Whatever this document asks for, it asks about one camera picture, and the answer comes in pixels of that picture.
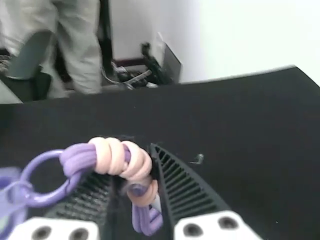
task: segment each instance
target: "gray pants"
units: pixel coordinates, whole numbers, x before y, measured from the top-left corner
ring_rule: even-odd
[[[101,92],[101,50],[96,35],[99,0],[6,0],[6,5],[7,8],[15,9],[8,9],[9,12],[16,11],[16,16],[19,15],[24,39],[41,29],[48,29],[56,34],[76,91],[84,94]],[[11,23],[12,28],[15,28],[14,24],[16,22]],[[8,42],[8,49],[15,53],[10,39],[5,42]],[[43,72],[50,74],[53,79],[49,97],[63,98],[67,95],[54,69],[54,43],[52,41],[43,63]]]

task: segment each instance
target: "office chair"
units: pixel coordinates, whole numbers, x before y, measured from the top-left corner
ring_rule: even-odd
[[[2,81],[23,103],[44,100],[51,85],[51,76],[41,72],[40,64],[54,34],[49,30],[35,32],[10,63]]]

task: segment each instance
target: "purple carabiner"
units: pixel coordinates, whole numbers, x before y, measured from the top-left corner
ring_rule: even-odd
[[[29,164],[23,169],[20,180],[29,182],[32,172],[43,162],[53,159],[59,158],[64,150],[56,149],[51,151],[46,151],[34,159],[32,159]],[[70,178],[68,178],[64,184],[62,184],[59,188],[49,193],[38,193],[33,192],[28,188],[21,187],[21,193],[26,199],[26,205],[32,208],[41,208],[46,207],[51,204],[55,204],[56,202],[63,199],[66,195],[72,192],[76,187],[78,182],[81,179],[82,171],[76,172]]]

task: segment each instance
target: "leg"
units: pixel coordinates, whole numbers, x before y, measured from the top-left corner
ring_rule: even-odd
[[[76,91],[101,92],[101,50],[97,38],[99,0],[60,0],[57,39]]]
[[[20,0],[20,11],[22,12],[21,20],[27,35],[41,29],[48,29],[53,33],[56,32],[58,13],[51,0]],[[47,50],[46,59],[42,64],[42,71],[52,77],[48,97],[63,98],[67,95],[63,83],[54,69],[55,47],[53,43],[54,40],[52,40],[52,44]]]
[[[12,55],[17,55],[23,44],[23,28],[17,0],[0,0],[0,42]]]

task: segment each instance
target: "black tabletop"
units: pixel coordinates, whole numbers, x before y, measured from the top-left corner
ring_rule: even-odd
[[[320,89],[298,68],[0,105],[0,167],[23,168],[44,151],[94,136],[164,147],[265,240],[320,239]],[[197,154],[204,155],[200,165],[190,163]],[[31,179],[39,192],[64,180],[58,161],[43,164]]]

